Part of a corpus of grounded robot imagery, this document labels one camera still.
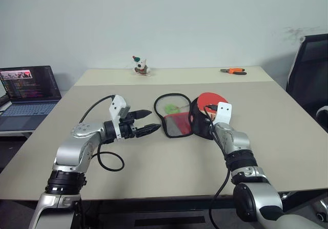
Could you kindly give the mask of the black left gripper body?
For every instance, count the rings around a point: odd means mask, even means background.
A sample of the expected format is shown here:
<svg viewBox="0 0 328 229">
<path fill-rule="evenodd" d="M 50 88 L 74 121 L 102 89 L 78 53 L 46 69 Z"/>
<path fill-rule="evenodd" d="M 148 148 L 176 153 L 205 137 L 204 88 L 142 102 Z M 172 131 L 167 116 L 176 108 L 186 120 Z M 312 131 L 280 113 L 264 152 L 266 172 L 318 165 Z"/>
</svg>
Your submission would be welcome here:
<svg viewBox="0 0 328 229">
<path fill-rule="evenodd" d="M 129 112 L 125 118 L 121 118 L 119 120 L 119 129 L 121 133 L 121 137 L 125 139 L 134 138 L 136 128 L 134 126 L 136 113 Z"/>
</svg>

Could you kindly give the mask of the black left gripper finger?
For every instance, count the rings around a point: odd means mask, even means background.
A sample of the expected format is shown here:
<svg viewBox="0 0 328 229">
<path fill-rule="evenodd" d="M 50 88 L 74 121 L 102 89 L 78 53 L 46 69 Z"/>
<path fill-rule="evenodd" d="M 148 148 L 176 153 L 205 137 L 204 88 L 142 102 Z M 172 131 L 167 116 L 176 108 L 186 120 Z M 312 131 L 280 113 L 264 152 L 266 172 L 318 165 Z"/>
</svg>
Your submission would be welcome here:
<svg viewBox="0 0 328 229">
<path fill-rule="evenodd" d="M 133 118 L 134 119 L 142 119 L 150 115 L 152 112 L 149 110 L 137 110 L 133 111 Z"/>
<path fill-rule="evenodd" d="M 152 124 L 146 125 L 142 128 L 138 128 L 135 131 L 135 137 L 140 138 L 140 137 L 143 137 L 146 135 L 150 135 L 153 132 L 157 131 L 160 127 L 161 127 L 160 124 L 152 123 Z"/>
</svg>

